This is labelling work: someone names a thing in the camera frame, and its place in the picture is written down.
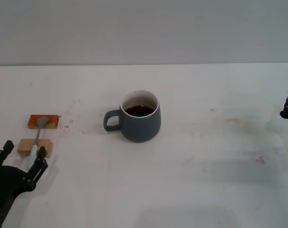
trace spoon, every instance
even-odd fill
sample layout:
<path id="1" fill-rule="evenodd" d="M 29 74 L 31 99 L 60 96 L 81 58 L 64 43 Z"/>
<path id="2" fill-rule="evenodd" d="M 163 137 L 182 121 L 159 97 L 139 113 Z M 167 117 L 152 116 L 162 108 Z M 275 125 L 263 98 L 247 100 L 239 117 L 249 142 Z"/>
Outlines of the spoon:
<path id="1" fill-rule="evenodd" d="M 28 160 L 28 163 L 26 165 L 27 170 L 29 170 L 32 167 L 32 165 L 34 164 L 34 161 L 36 159 L 36 155 L 38 152 L 38 138 L 39 138 L 39 134 L 40 134 L 40 129 L 42 128 L 42 126 L 44 124 L 48 123 L 48 121 L 49 121 L 48 117 L 41 117 L 36 121 L 36 123 L 38 124 L 38 134 L 36 135 L 36 139 L 34 141 L 34 145 L 32 147 L 32 150 L 31 150 L 31 153 L 29 156 L 29 160 Z"/>

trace mug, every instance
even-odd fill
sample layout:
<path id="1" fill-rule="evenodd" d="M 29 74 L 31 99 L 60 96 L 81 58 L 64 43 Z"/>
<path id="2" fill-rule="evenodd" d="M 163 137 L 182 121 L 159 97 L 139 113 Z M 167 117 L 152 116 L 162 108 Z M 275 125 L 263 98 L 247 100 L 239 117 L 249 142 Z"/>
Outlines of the mug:
<path id="1" fill-rule="evenodd" d="M 141 107 L 148 107 L 152 112 L 144 116 L 137 116 L 135 115 L 136 113 L 130 112 L 130 110 L 137 108 L 141 111 Z M 108 119 L 113 116 L 119 116 L 119 124 L 108 126 Z M 153 93 L 146 90 L 135 90 L 126 94 L 120 102 L 120 108 L 107 112 L 104 117 L 104 129 L 106 131 L 121 130 L 126 139 L 135 143 L 143 143 L 154 138 L 160 127 L 161 111 L 159 101 Z"/>

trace mug rim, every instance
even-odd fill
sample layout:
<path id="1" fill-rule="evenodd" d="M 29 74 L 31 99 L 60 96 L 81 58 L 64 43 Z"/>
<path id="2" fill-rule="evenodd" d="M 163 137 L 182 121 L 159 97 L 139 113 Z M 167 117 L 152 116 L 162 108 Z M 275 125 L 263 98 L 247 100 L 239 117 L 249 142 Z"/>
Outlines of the mug rim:
<path id="1" fill-rule="evenodd" d="M 127 95 L 129 95 L 130 93 L 133 93 L 133 92 L 135 92 L 135 91 L 145 91 L 145 92 L 151 93 L 151 94 L 156 98 L 158 104 L 157 104 L 157 107 L 155 108 L 155 110 L 154 110 L 152 113 L 150 113 L 149 115 L 146 115 L 146 116 L 134 116 L 134 115 L 130 115 L 130 114 L 128 114 L 127 112 L 125 112 L 124 108 L 122 107 L 122 101 L 124 100 L 124 98 L 125 98 Z M 145 89 L 137 89 L 137 90 L 130 91 L 130 92 L 128 92 L 127 94 L 125 94 L 125 95 L 123 96 L 123 98 L 122 98 L 121 101 L 120 101 L 120 108 L 121 108 L 121 110 L 122 110 L 126 115 L 128 115 L 128 116 L 130 116 L 130 117 L 133 117 L 133 118 L 146 118 L 146 117 L 149 117 L 149 116 L 153 115 L 153 114 L 158 110 L 158 108 L 159 108 L 159 99 L 157 98 L 156 95 L 154 95 L 152 92 L 150 92 L 150 91 L 148 91 L 148 90 L 145 90 Z"/>

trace white table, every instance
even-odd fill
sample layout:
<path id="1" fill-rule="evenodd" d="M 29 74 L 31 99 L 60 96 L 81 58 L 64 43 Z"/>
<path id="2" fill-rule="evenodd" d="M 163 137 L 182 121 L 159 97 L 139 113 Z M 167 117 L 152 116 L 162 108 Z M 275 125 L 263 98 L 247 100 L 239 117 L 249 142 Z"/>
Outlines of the white table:
<path id="1" fill-rule="evenodd" d="M 106 111 L 141 88 L 160 100 L 159 134 L 105 132 Z M 3 227 L 288 228 L 287 90 L 286 63 L 0 67 L 4 164 L 25 170 L 30 114 L 62 116 L 42 132 L 49 168 Z"/>

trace mug handle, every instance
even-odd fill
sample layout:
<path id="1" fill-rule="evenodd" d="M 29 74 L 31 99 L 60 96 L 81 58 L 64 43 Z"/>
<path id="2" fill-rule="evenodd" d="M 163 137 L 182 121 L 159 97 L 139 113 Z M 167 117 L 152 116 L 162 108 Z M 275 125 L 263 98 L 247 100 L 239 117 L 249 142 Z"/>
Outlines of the mug handle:
<path id="1" fill-rule="evenodd" d="M 121 129 L 121 126 L 119 124 L 113 125 L 113 126 L 107 125 L 109 118 L 111 118 L 113 116 L 119 116 L 119 115 L 120 115 L 120 110 L 112 110 L 112 111 L 109 111 L 105 114 L 105 116 L 104 116 L 104 129 L 105 129 L 105 131 L 115 132 L 115 131 L 119 131 Z"/>

